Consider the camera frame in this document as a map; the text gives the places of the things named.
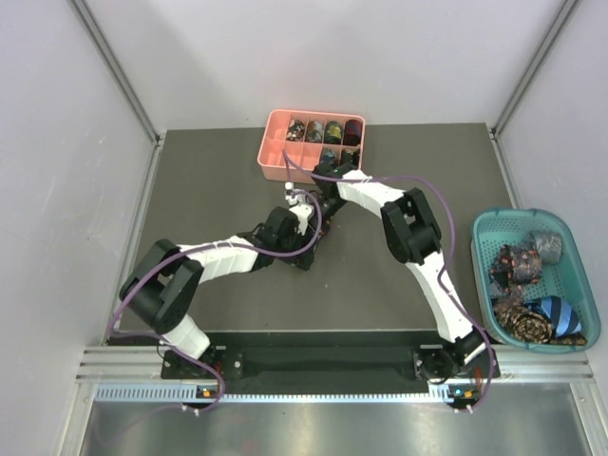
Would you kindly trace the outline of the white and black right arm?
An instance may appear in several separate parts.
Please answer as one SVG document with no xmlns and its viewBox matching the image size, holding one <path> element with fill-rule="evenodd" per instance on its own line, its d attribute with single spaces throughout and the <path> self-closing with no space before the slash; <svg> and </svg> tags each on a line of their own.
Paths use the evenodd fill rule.
<svg viewBox="0 0 608 456">
<path fill-rule="evenodd" d="M 492 375 L 495 353 L 485 331 L 462 306 L 448 276 L 441 230 L 424 192 L 390 187 L 349 163 L 338 167 L 320 163 L 314 168 L 313 180 L 331 203 L 328 217 L 351 202 L 381 219 L 390 253 L 416 278 L 437 333 L 446 341 L 445 376 L 468 374 L 483 354 L 488 356 L 488 374 Z"/>
</svg>

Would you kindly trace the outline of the pink compartment organizer box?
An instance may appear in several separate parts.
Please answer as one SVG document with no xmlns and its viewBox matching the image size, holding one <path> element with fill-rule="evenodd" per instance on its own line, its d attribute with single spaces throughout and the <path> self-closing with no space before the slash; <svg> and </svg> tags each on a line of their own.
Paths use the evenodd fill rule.
<svg viewBox="0 0 608 456">
<path fill-rule="evenodd" d="M 301 120 L 306 128 L 309 121 L 320 121 L 324 124 L 324 130 L 328 121 L 338 121 L 345 125 L 347 120 L 357 119 L 364 125 L 362 142 L 358 146 L 344 145 L 343 141 L 341 144 L 311 143 L 305 142 L 305 137 L 302 142 L 288 142 L 285 136 L 291 118 Z M 268 116 L 257 153 L 257 164 L 264 178 L 269 181 L 311 183 L 313 180 L 308 174 L 319 164 L 324 147 L 334 150 L 339 161 L 344 148 L 359 148 L 361 166 L 365 138 L 366 121 L 360 115 L 278 108 Z"/>
</svg>

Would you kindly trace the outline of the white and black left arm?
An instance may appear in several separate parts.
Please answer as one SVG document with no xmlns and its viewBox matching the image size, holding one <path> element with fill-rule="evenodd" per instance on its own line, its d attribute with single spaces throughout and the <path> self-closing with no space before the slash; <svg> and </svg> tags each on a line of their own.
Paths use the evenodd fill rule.
<svg viewBox="0 0 608 456">
<path fill-rule="evenodd" d="M 311 204 L 273 209 L 253 230 L 198 246 L 161 239 L 136 266 L 119 291 L 155 334 L 183 353 L 193 375 L 209 374 L 216 363 L 211 341 L 188 314 L 199 285 L 220 277 L 266 268 L 277 259 L 307 271 L 322 235 L 322 212 Z"/>
</svg>

